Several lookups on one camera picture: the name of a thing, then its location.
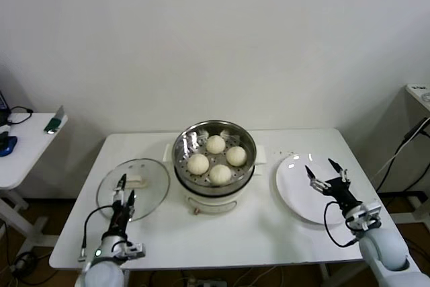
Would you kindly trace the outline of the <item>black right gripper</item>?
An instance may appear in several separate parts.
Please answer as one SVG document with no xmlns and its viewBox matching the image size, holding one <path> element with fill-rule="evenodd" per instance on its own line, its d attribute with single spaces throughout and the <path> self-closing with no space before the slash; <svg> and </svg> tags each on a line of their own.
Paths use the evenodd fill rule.
<svg viewBox="0 0 430 287">
<path fill-rule="evenodd" d="M 334 197 L 342 212 L 349 212 L 353 208 L 360 206 L 361 201 L 357 200 L 349 191 L 350 180 L 347 176 L 347 170 L 330 158 L 328 158 L 328 161 L 339 177 L 323 182 L 317 179 L 312 170 L 306 165 L 305 170 L 310 180 L 310 186 L 326 196 Z"/>
</svg>

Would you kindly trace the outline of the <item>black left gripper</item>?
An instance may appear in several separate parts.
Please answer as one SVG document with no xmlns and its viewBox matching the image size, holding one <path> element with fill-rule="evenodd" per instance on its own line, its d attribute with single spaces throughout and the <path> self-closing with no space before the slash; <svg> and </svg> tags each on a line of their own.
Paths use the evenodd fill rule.
<svg viewBox="0 0 430 287">
<path fill-rule="evenodd" d="M 126 185 L 126 174 L 123 174 L 114 189 L 113 216 L 110 220 L 111 235 L 126 235 L 126 227 L 132 215 L 134 214 L 134 204 L 136 199 L 135 190 L 130 192 L 130 195 L 124 203 L 124 189 Z"/>
</svg>

